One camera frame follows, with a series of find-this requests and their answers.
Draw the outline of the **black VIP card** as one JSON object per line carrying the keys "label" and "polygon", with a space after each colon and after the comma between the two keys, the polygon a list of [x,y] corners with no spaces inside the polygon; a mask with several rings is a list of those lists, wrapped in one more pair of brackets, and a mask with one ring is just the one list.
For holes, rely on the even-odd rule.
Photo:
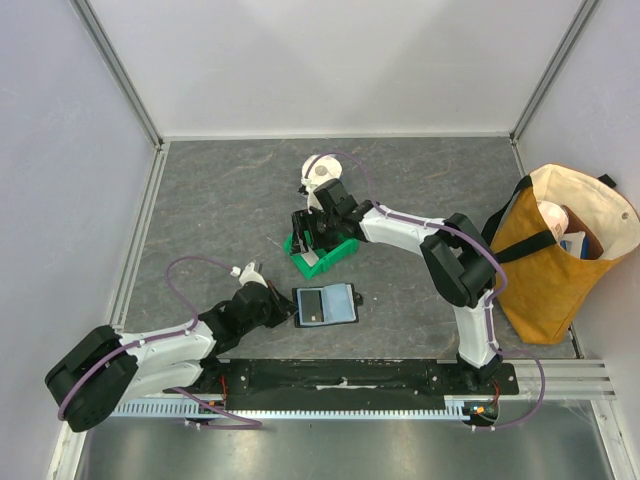
{"label": "black VIP card", "polygon": [[324,322],[320,289],[299,289],[296,292],[298,323],[301,327],[315,327]]}

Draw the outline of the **green plastic bin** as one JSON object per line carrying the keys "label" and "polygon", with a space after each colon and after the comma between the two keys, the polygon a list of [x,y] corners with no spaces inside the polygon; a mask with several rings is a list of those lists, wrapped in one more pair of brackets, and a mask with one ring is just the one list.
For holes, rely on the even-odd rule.
{"label": "green plastic bin", "polygon": [[318,260],[310,266],[301,254],[292,254],[290,252],[293,242],[293,235],[290,234],[283,245],[283,250],[288,254],[296,268],[307,279],[310,280],[320,274],[327,273],[329,269],[349,255],[354,254],[359,247],[360,242],[357,239],[344,239],[342,243],[330,252],[324,249],[315,250],[314,253]]}

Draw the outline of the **black leather card holder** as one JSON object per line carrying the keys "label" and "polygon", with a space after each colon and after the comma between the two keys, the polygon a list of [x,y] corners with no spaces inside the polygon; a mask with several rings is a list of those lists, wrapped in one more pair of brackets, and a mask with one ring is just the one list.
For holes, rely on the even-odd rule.
{"label": "black leather card holder", "polygon": [[352,283],[292,290],[296,328],[319,328],[359,322],[364,299]]}

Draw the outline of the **light blue card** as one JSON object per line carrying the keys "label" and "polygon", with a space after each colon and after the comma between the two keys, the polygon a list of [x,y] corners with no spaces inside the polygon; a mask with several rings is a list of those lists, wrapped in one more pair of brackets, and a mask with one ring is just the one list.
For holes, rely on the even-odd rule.
{"label": "light blue card", "polygon": [[357,309],[351,284],[341,283],[321,290],[324,323],[328,325],[355,323]]}

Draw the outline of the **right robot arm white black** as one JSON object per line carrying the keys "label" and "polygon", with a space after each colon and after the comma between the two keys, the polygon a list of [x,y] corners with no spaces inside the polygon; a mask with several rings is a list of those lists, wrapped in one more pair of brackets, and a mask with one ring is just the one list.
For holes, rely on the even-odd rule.
{"label": "right robot arm white black", "polygon": [[307,207],[292,214],[291,252],[332,253],[355,239],[421,257],[438,294],[454,311],[460,386],[473,394],[489,387],[501,363],[492,320],[499,264],[469,218],[422,218],[371,200],[359,203],[338,179],[316,187],[303,185],[300,193]]}

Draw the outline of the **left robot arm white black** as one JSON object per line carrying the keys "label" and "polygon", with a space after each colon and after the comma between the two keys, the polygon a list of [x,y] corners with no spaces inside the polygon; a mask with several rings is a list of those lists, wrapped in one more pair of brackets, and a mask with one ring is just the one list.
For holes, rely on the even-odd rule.
{"label": "left robot arm white black", "polygon": [[87,431],[145,395],[190,386],[212,391],[220,380],[220,354],[254,329],[274,328],[295,312],[295,303],[271,282],[250,281],[180,326],[133,334],[94,328],[51,368],[45,385],[58,419],[74,432]]}

